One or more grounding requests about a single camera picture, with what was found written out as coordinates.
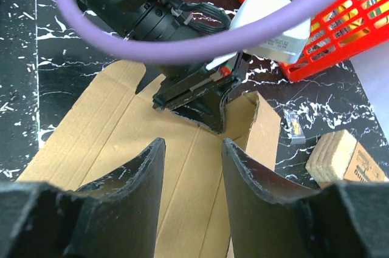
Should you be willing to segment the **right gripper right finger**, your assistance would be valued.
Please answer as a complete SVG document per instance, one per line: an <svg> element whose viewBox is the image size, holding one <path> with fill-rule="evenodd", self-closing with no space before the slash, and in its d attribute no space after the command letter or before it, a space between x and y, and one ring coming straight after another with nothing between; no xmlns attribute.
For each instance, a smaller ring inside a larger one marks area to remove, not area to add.
<svg viewBox="0 0 389 258"><path fill-rule="evenodd" d="M235 257L313 256L302 211L294 206L315 190L265 167L229 138L222 144L222 170Z"/></svg>

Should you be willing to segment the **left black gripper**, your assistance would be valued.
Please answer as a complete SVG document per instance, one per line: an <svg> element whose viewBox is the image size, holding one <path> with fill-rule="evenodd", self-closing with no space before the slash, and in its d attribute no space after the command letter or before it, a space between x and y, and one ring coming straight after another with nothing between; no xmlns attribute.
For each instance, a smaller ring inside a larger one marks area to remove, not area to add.
<svg viewBox="0 0 389 258"><path fill-rule="evenodd" d="M153 96L153 108L174 109L177 116L224 133L228 97L243 81L250 59L249 54L238 53L211 70L201 67L181 79L163 80Z"/></svg>

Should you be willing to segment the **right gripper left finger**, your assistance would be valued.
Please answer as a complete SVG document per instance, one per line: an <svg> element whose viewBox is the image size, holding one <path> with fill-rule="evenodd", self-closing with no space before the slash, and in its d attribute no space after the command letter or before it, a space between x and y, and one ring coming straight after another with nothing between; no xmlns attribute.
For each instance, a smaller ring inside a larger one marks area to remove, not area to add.
<svg viewBox="0 0 389 258"><path fill-rule="evenodd" d="M75 229L80 257L153 257L164 179L165 141L77 190L85 198Z"/></svg>

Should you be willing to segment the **brown cardboard box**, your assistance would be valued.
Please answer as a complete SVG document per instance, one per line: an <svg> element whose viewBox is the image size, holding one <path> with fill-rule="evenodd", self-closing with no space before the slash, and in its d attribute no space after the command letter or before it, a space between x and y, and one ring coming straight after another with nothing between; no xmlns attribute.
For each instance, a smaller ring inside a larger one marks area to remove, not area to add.
<svg viewBox="0 0 389 258"><path fill-rule="evenodd" d="M136 88L145 66L117 61L80 95L19 176L77 190L138 156L153 140L165 141L165 164L153 257L225 257L230 228L222 174L222 142L229 138L270 169L275 167L280 116L258 93L227 105L226 130L215 134L196 123L152 108L158 77ZM75 253L75 229L65 245Z"/></svg>

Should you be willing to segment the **small clear plastic bag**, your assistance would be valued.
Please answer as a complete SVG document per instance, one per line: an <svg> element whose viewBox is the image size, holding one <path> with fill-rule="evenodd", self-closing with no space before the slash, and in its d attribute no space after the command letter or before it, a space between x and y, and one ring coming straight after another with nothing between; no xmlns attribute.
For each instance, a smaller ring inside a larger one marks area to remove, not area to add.
<svg viewBox="0 0 389 258"><path fill-rule="evenodd" d="M283 112L290 130L291 144L305 144L306 138L300 125L298 114L289 109L283 109Z"/></svg>

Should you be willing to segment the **kitchen scouring pads pack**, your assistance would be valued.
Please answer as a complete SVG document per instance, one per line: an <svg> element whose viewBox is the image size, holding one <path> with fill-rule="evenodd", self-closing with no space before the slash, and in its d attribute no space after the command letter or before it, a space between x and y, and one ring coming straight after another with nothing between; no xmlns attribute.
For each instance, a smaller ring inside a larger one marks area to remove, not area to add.
<svg viewBox="0 0 389 258"><path fill-rule="evenodd" d="M320 188L344 180L388 181L367 150L345 129L322 135L305 168Z"/></svg>

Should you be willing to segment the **red plastic shopping basket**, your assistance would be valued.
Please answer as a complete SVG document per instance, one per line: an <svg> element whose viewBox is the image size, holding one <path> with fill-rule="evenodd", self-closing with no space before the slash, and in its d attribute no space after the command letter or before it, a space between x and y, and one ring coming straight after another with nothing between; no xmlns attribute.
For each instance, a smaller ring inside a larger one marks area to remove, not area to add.
<svg viewBox="0 0 389 258"><path fill-rule="evenodd" d="M386 41L388 0L336 0L311 19L311 36L300 59L279 66L296 82Z"/></svg>

